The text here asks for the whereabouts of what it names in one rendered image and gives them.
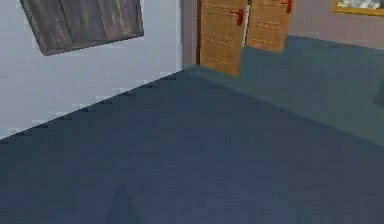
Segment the light brown wooden door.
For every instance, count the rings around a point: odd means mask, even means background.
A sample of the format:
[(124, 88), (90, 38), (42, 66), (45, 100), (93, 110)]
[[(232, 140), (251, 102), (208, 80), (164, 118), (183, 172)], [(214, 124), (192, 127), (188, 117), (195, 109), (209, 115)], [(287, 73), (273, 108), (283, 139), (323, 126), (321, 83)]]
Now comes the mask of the light brown wooden door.
[(231, 10), (243, 9), (248, 0), (201, 0), (200, 64), (215, 71), (237, 76), (240, 67), (245, 23), (236, 24)]
[(290, 14), (281, 0), (252, 0), (246, 45), (274, 53), (281, 53), (290, 24)]

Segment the gold framed wall picture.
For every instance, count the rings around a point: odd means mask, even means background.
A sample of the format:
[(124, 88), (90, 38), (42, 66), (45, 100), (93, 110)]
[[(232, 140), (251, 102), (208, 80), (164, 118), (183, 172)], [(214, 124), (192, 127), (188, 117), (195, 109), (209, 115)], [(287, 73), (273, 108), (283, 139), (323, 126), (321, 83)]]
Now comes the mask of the gold framed wall picture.
[(384, 0), (334, 0), (333, 13), (384, 17)]

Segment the grey wooden wall panel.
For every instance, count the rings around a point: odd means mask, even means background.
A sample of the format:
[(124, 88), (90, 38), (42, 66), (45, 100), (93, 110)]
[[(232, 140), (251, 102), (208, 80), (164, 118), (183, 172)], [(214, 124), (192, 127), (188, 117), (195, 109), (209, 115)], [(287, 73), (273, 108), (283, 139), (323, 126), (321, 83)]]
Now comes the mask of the grey wooden wall panel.
[(140, 0), (20, 0), (44, 56), (144, 35)]

